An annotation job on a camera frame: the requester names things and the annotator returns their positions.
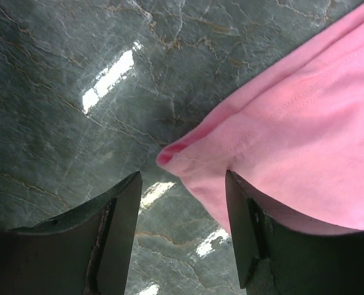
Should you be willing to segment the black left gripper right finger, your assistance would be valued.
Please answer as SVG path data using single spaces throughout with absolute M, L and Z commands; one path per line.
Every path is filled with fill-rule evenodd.
M 364 230 L 302 214 L 227 171 L 239 284 L 247 294 L 364 294 Z

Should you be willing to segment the pink t shirt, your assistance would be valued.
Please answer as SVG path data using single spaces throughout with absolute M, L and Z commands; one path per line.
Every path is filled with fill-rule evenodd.
M 230 229 L 225 173 L 364 230 L 364 4 L 221 102 L 157 157 Z

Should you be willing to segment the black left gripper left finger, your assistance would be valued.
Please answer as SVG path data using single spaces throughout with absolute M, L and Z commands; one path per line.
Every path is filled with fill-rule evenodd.
M 0 294 L 123 294 L 141 192 L 135 172 L 63 214 L 0 230 Z

